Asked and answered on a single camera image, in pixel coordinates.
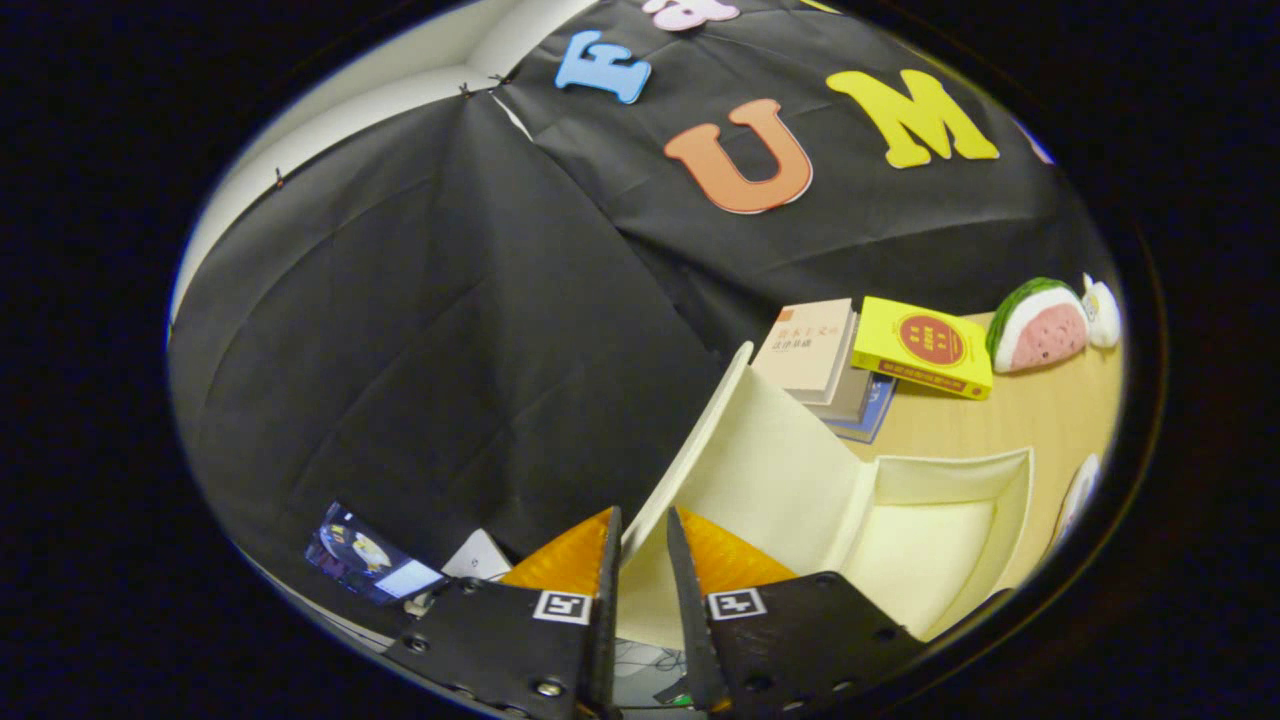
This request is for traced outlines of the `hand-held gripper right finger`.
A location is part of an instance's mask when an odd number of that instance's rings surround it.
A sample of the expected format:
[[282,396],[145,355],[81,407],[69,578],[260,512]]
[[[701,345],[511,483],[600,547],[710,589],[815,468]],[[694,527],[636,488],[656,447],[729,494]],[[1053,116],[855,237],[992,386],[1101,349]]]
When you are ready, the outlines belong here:
[[833,719],[925,651],[836,571],[795,575],[677,507],[666,542],[690,697],[710,719]]

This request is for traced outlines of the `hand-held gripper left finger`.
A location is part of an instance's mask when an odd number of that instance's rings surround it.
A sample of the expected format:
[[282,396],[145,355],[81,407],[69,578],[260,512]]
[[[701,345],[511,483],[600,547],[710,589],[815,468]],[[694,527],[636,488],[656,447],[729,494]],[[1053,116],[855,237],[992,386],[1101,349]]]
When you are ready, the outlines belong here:
[[554,538],[498,582],[461,578],[383,655],[402,676],[494,719],[617,719],[621,511]]

